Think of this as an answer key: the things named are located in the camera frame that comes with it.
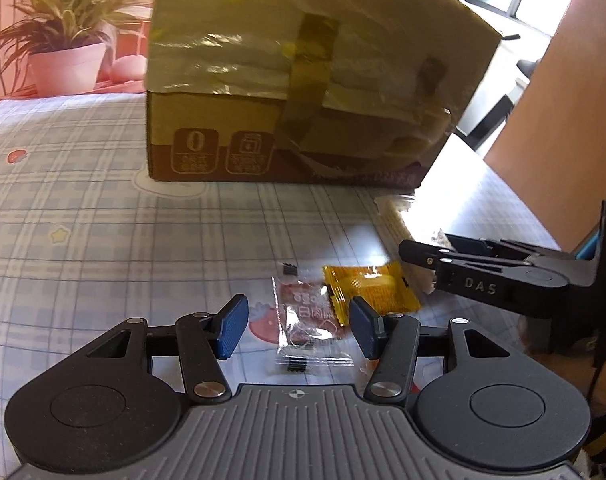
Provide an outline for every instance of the metal screw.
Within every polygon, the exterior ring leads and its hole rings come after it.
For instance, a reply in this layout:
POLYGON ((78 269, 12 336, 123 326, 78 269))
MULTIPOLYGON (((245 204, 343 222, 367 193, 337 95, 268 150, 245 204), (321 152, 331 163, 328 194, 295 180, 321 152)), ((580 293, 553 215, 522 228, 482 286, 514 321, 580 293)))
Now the metal screw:
POLYGON ((397 383, 383 381, 374 383, 369 390, 378 397, 396 397, 401 393, 401 386, 397 383))
POLYGON ((194 393, 199 397, 214 399, 225 393, 225 385, 217 383, 216 381, 204 381, 194 386, 194 393))

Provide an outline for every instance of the cardboard box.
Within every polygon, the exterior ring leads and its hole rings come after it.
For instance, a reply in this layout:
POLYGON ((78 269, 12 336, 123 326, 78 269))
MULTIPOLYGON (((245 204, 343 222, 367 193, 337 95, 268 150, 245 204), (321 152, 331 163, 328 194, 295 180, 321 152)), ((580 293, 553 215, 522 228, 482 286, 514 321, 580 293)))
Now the cardboard box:
POLYGON ((156 0, 156 180, 416 187, 498 46, 458 0, 156 0))

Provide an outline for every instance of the yellow snack package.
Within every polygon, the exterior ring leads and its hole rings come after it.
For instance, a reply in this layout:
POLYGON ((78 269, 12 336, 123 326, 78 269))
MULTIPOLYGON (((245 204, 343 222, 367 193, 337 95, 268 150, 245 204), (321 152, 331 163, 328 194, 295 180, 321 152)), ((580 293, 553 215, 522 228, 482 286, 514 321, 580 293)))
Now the yellow snack package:
POLYGON ((403 278, 399 262, 371 267, 324 266, 330 302, 341 325, 349 324, 348 307, 354 296, 362 296, 379 314, 415 312, 419 300, 403 278))

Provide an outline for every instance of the printed label on box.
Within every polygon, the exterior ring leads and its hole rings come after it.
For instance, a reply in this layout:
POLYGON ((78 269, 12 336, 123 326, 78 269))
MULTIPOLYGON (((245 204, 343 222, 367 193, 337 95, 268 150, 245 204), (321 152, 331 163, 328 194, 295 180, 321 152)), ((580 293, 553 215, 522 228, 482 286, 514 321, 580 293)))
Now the printed label on box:
POLYGON ((225 169, 232 174, 260 175, 270 169, 274 136, 264 132, 235 132, 227 147, 225 169))
POLYGON ((207 128, 180 128, 174 132, 171 164, 176 173, 212 173, 219 162, 219 133, 207 128))

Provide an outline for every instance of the gray ribbed plate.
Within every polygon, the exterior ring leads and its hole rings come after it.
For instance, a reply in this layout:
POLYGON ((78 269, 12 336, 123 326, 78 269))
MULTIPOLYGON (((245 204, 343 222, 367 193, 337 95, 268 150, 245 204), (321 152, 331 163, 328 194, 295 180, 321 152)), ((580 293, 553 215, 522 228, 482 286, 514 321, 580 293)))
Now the gray ribbed plate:
MULTIPOLYGON (((403 411, 361 400, 352 386, 244 385, 219 406, 196 406, 166 444, 125 468, 83 480, 581 480, 566 464, 490 475, 449 462, 403 411)), ((23 466, 10 480, 62 480, 23 466)))

